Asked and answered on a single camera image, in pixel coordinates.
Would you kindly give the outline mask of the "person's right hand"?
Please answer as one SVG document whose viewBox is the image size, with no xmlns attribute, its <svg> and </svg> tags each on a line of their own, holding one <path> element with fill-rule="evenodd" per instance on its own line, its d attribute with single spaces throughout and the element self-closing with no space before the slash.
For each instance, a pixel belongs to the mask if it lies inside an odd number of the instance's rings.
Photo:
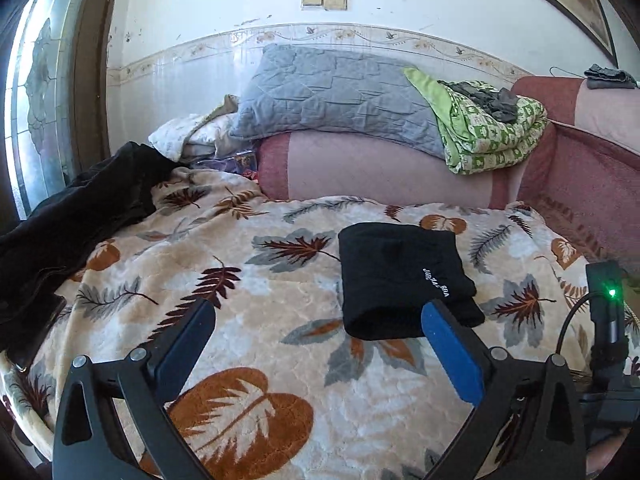
<svg viewBox="0 0 640 480">
<path fill-rule="evenodd" d="M 587 479 L 638 479 L 638 432 L 623 432 L 598 443 L 587 453 L 586 471 Z"/>
</svg>

